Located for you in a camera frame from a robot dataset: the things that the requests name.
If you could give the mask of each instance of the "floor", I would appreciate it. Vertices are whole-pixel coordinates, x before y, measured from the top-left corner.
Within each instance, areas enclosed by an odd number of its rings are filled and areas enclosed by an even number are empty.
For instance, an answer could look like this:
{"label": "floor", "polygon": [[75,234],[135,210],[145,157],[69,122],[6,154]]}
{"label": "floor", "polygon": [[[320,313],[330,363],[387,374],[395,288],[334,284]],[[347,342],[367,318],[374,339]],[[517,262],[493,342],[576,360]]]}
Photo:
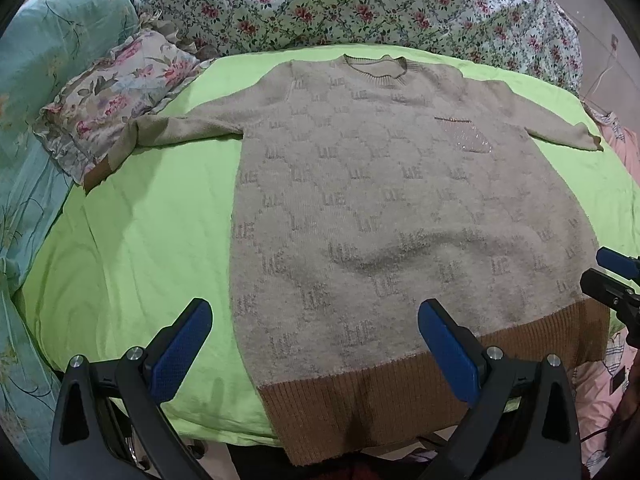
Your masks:
{"label": "floor", "polygon": [[615,111],[623,126],[640,132],[640,57],[613,12],[604,0],[556,2],[580,28],[584,65],[580,96]]}

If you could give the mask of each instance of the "pink clothing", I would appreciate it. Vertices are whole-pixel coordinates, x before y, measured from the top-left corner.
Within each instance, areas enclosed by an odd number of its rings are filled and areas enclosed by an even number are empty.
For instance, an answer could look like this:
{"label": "pink clothing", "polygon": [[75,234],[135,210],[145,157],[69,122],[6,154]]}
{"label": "pink clothing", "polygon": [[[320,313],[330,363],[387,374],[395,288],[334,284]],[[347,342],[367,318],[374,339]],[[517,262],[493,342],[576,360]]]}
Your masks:
{"label": "pink clothing", "polygon": [[613,112],[603,115],[589,105],[583,103],[584,109],[595,121],[600,133],[619,156],[626,170],[640,186],[640,150],[638,150],[638,134],[624,126],[620,126],[618,117]]}
{"label": "pink clothing", "polygon": [[[636,357],[636,349],[625,342],[626,334],[627,330],[623,328],[609,338],[603,361],[585,363],[573,370],[575,409],[581,438],[606,428],[622,400],[622,394],[628,386],[629,370]],[[623,367],[625,379],[611,393],[612,379]],[[582,463],[589,468],[591,475],[604,462],[605,441],[606,433],[601,433],[582,443]]]}

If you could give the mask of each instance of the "lime green cloth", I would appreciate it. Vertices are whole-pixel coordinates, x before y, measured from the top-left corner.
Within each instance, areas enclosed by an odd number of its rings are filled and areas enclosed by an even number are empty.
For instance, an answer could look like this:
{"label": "lime green cloth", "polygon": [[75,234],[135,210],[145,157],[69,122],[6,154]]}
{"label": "lime green cloth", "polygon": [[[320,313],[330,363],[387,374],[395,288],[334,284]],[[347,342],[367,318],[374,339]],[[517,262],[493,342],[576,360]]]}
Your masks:
{"label": "lime green cloth", "polygon": [[[570,123],[597,134],[577,98],[530,76],[418,50],[331,46],[217,60],[164,110],[179,115],[245,88],[289,59],[347,53],[447,63],[467,77],[501,79]],[[582,152],[536,141],[585,209],[601,244],[640,253],[640,189],[613,150]],[[191,298],[208,300],[214,325],[164,410],[176,430],[232,444],[277,444],[236,347],[228,298],[230,216],[237,139],[204,140],[130,156],[85,197],[74,188],[16,298],[44,357],[57,368],[83,353],[113,359],[146,345]]]}

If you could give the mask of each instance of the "pillowcase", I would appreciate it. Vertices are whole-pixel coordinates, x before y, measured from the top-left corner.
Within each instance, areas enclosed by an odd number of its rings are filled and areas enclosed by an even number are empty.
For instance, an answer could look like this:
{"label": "pillowcase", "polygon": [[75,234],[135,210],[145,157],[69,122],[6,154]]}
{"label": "pillowcase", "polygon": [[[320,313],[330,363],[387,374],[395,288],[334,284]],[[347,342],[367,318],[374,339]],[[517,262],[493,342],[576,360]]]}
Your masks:
{"label": "pillowcase", "polygon": [[144,28],[70,80],[40,111],[33,132],[60,167],[88,192],[108,174],[106,155],[127,122],[155,114],[199,76],[200,62],[178,48],[175,27]]}

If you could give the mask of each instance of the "metal bolt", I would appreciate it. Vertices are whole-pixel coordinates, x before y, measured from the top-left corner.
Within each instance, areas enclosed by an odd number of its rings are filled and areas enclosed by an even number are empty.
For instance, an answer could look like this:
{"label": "metal bolt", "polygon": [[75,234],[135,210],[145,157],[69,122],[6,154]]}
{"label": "metal bolt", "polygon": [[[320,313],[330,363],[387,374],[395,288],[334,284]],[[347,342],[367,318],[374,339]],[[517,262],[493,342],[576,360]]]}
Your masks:
{"label": "metal bolt", "polygon": [[137,361],[142,357],[143,352],[144,352],[143,349],[140,348],[139,346],[134,346],[133,348],[129,348],[129,350],[127,350],[127,359],[129,361]]}
{"label": "metal bolt", "polygon": [[81,355],[74,355],[69,361],[69,364],[72,368],[78,368],[83,362],[84,357],[82,357]]}
{"label": "metal bolt", "polygon": [[546,361],[554,368],[562,364],[562,361],[556,354],[549,354],[548,356],[546,356]]}
{"label": "metal bolt", "polygon": [[489,359],[493,359],[494,361],[499,361],[504,356],[504,352],[497,346],[489,346],[489,348],[486,349],[486,354]]}

